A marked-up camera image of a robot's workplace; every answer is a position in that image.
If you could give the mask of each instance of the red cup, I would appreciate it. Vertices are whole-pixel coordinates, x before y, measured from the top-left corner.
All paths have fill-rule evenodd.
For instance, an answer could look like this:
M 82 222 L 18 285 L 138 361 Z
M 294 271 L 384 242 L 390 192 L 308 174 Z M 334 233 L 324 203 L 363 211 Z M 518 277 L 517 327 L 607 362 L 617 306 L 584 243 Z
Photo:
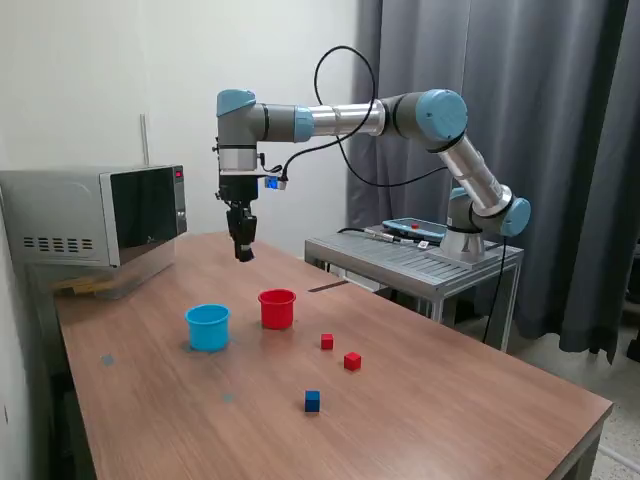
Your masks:
M 261 305 L 262 326 L 283 330 L 293 325 L 293 302 L 296 294 L 291 290 L 276 288 L 258 295 Z

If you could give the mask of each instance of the wooden board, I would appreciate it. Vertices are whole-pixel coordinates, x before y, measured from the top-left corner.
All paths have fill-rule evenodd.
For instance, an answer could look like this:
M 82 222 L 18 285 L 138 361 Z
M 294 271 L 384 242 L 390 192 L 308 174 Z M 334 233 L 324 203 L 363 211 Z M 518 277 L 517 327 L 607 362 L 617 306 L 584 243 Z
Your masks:
M 99 479 L 543 479 L 611 408 L 359 287 L 310 293 L 336 278 L 254 251 L 240 264 L 226 234 L 187 236 L 124 299 L 57 299 Z M 291 330 L 260 327 L 275 287 L 297 293 Z M 189 351 L 184 312 L 201 303 L 232 310 L 223 352 Z

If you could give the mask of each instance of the gray curtain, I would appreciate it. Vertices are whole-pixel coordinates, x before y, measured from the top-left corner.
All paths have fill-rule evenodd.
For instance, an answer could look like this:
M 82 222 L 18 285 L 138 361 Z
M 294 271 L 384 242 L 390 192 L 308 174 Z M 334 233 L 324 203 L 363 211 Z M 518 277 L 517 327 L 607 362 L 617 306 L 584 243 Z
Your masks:
M 560 334 L 567 351 L 613 358 L 640 228 L 640 0 L 364 0 L 358 48 L 381 97 L 460 92 L 469 137 L 502 183 L 533 207 L 520 333 Z M 370 95 L 358 69 L 355 91 Z M 354 168 L 378 183 L 440 165 L 402 139 L 354 138 Z M 401 188 L 348 181 L 352 226 L 413 216 L 442 222 L 447 172 Z

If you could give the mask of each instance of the white wall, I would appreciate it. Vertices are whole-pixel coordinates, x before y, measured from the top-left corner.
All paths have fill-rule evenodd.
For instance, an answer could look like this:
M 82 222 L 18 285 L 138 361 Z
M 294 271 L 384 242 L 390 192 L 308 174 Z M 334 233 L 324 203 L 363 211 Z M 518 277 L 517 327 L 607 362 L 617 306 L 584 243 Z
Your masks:
M 0 131 L 0 168 L 6 165 Z M 18 322 L 23 321 L 4 224 L 0 223 L 0 480 L 28 479 L 31 475 L 29 391 L 18 336 Z
M 226 229 L 215 200 L 216 95 L 247 88 L 258 101 L 316 104 L 313 71 L 334 45 L 353 45 L 355 0 L 144 0 L 152 163 L 183 163 L 192 232 Z M 348 103 L 354 59 L 329 58 L 320 74 L 325 102 Z M 267 164 L 284 162 L 304 144 L 259 145 Z M 259 239 L 302 255 L 305 238 L 334 232 L 346 218 L 346 168 L 336 147 L 304 155 L 290 168 L 285 192 L 254 202 Z
M 138 2 L 0 4 L 0 122 L 11 167 L 142 163 Z

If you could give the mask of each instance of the robotic arm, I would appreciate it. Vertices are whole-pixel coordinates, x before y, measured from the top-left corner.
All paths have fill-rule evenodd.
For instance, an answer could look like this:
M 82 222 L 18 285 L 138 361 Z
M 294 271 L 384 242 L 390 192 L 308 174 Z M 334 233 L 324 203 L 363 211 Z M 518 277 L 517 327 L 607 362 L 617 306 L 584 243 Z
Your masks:
M 227 223 L 238 260 L 253 258 L 257 219 L 250 203 L 258 198 L 258 178 L 266 176 L 269 188 L 286 186 L 286 178 L 258 170 L 258 159 L 264 161 L 264 154 L 257 153 L 258 142 L 306 142 L 314 136 L 345 135 L 363 121 L 369 108 L 369 103 L 314 107 L 256 103 L 247 90 L 218 94 L 217 196 L 229 206 Z M 413 139 L 438 154 L 462 187 L 451 193 L 448 231 L 441 248 L 449 255 L 478 256 L 484 253 L 482 242 L 471 246 L 469 235 L 479 238 L 482 231 L 518 235 L 529 221 L 531 206 L 496 180 L 466 128 L 462 97 L 451 90 L 429 90 L 375 100 L 358 133 Z

